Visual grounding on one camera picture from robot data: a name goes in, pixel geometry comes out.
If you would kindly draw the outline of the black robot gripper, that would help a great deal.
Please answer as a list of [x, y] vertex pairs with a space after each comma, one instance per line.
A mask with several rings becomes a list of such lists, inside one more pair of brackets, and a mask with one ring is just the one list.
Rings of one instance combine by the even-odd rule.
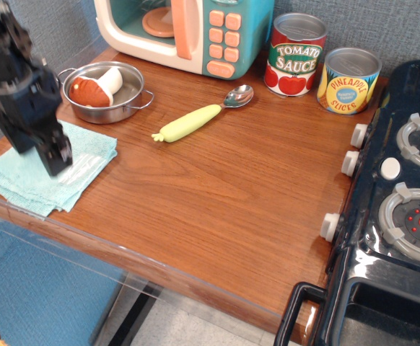
[[73, 164], [69, 137], [56, 117], [62, 98], [56, 75], [34, 68], [21, 80], [0, 83], [0, 129], [23, 154], [35, 149], [47, 173], [55, 177]]

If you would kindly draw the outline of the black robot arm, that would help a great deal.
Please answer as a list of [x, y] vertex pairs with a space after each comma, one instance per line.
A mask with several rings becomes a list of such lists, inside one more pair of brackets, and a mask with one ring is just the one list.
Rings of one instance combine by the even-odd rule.
[[71, 143], [56, 117], [58, 79], [31, 50], [28, 31], [0, 1], [0, 129], [18, 153], [35, 148], [54, 177], [71, 166]]

